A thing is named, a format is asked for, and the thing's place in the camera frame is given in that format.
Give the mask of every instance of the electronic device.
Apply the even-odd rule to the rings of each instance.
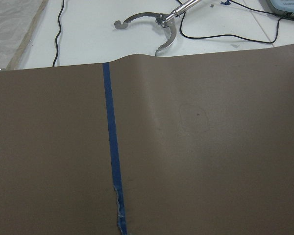
[[[294,0],[267,0],[267,3],[273,13],[294,18]]]

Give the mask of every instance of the white table surface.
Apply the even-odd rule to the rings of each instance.
[[[238,0],[252,8],[267,10],[265,0]],[[61,0],[49,0],[28,45],[19,69],[50,67],[55,56],[54,38],[58,33],[57,16]],[[57,66],[109,62],[131,54],[154,55],[166,41],[168,30],[154,18],[139,18],[125,30],[116,30],[114,21],[124,21],[140,12],[170,13],[178,6],[175,0],[65,0],[62,34]],[[187,12],[183,31],[189,36],[237,34],[256,40],[273,40],[278,18],[251,12],[236,4],[221,5],[219,0],[202,0]],[[294,44],[294,22],[282,20],[277,41],[260,44],[233,37],[206,40],[183,38],[175,19],[177,37],[159,56],[179,56],[222,51],[260,49]]]

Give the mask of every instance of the black wire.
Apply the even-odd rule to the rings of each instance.
[[[246,9],[248,9],[248,10],[251,10],[251,11],[256,11],[256,12],[260,12],[260,13],[267,13],[267,14],[270,14],[270,15],[279,16],[279,15],[277,15],[277,14],[275,14],[275,13],[272,13],[272,12],[260,11],[260,10],[252,9],[252,8],[250,8],[250,7],[248,7],[248,6],[244,6],[244,5],[242,5],[242,4],[238,3],[238,2],[235,2],[235,1],[232,1],[232,0],[229,0],[229,1],[232,2],[232,3],[235,3],[235,4],[239,5],[239,6],[242,6],[242,7],[246,8]],[[217,38],[217,37],[226,37],[226,36],[230,36],[230,37],[236,37],[236,38],[240,38],[240,39],[243,39],[243,40],[246,40],[246,41],[250,41],[250,42],[264,43],[264,44],[272,44],[272,43],[274,43],[274,42],[277,40],[277,38],[278,38],[278,34],[279,34],[280,21],[281,21],[282,19],[287,19],[287,20],[292,20],[292,21],[294,21],[294,19],[290,19],[290,18],[280,17],[280,16],[279,16],[280,18],[279,18],[279,20],[278,20],[278,22],[277,22],[275,38],[274,38],[274,40],[271,41],[271,42],[266,42],[266,41],[259,41],[259,40],[249,39],[249,38],[241,37],[241,36],[234,35],[234,34],[221,34],[221,35],[206,36],[206,37],[190,37],[190,36],[185,35],[185,34],[183,33],[183,30],[182,30],[182,25],[183,25],[183,21],[184,21],[184,19],[185,19],[185,16],[186,16],[186,12],[183,14],[183,17],[182,17],[182,20],[181,20],[181,24],[180,24],[180,34],[181,34],[183,37],[185,37],[185,38],[188,38],[188,39],[208,39],[208,38]]]
[[[56,47],[56,49],[57,49],[57,53],[56,53],[56,55],[55,55],[55,58],[54,58],[54,61],[53,61],[52,67],[54,67],[55,62],[57,61],[57,59],[58,59],[58,55],[59,55],[58,37],[60,36],[61,31],[62,31],[61,22],[60,22],[60,17],[61,17],[61,14],[62,14],[63,8],[64,8],[64,0],[62,0],[62,7],[61,7],[60,13],[59,13],[59,15],[58,15],[59,32],[58,32],[57,36],[55,37],[55,47]]]

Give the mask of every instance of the stain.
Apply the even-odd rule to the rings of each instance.
[[[234,48],[238,48],[240,45],[231,44],[231,46],[234,47]]]
[[[183,104],[179,108],[180,123],[184,131],[190,134],[199,134],[209,131],[209,118],[201,107]]]

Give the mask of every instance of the blue clip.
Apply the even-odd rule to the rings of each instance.
[[[226,1],[222,1],[221,4],[223,4],[223,5],[230,5],[231,3],[230,3],[230,0],[226,0]]]

